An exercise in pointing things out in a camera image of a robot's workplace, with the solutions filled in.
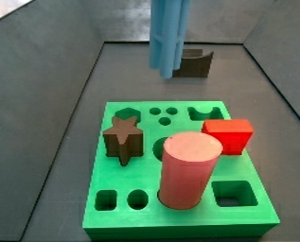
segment star-shaped block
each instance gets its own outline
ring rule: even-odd
[[[123,120],[112,117],[112,127],[103,131],[107,157],[119,157],[126,166],[130,157],[143,155],[143,131],[137,126],[137,117]]]

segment oval hole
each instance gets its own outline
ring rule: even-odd
[[[149,203],[149,196],[143,190],[134,190],[127,195],[127,205],[134,210],[141,210]]]

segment arch-shaped hole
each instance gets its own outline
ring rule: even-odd
[[[169,115],[175,115],[177,114],[177,108],[170,107],[169,109],[166,109],[166,113]]]
[[[162,162],[162,156],[163,156],[163,145],[165,145],[165,140],[167,139],[167,137],[163,137],[161,139],[158,139],[155,142],[154,142],[154,145],[153,145],[153,154],[154,154],[154,157],[155,159]]]
[[[151,108],[150,109],[150,114],[158,115],[161,113],[161,110],[158,108]]]
[[[159,123],[159,125],[162,125],[162,126],[169,126],[170,123],[171,123],[171,119],[170,119],[169,117],[161,117],[161,118],[158,119],[158,123]]]
[[[193,121],[202,121],[205,119],[223,119],[221,110],[214,107],[207,113],[199,112],[194,107],[187,108],[187,113]]]
[[[127,195],[127,205],[134,210],[141,210],[147,206],[149,195],[143,190],[134,190]]]
[[[96,193],[95,197],[95,210],[98,211],[111,211],[116,207],[116,191],[115,190],[102,190]]]

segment shape sorter board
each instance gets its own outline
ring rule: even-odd
[[[114,115],[137,116],[145,155],[120,166],[100,134],[82,223],[91,239],[260,236],[280,223],[246,151],[219,156],[193,209],[170,209],[157,198],[165,138],[199,131],[205,119],[230,119],[221,101],[107,102],[102,132]]]

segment rectangular hole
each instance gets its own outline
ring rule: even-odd
[[[213,181],[211,186],[219,207],[257,206],[248,181]]]
[[[95,210],[111,211],[116,207],[116,191],[102,190],[96,193],[95,197]]]

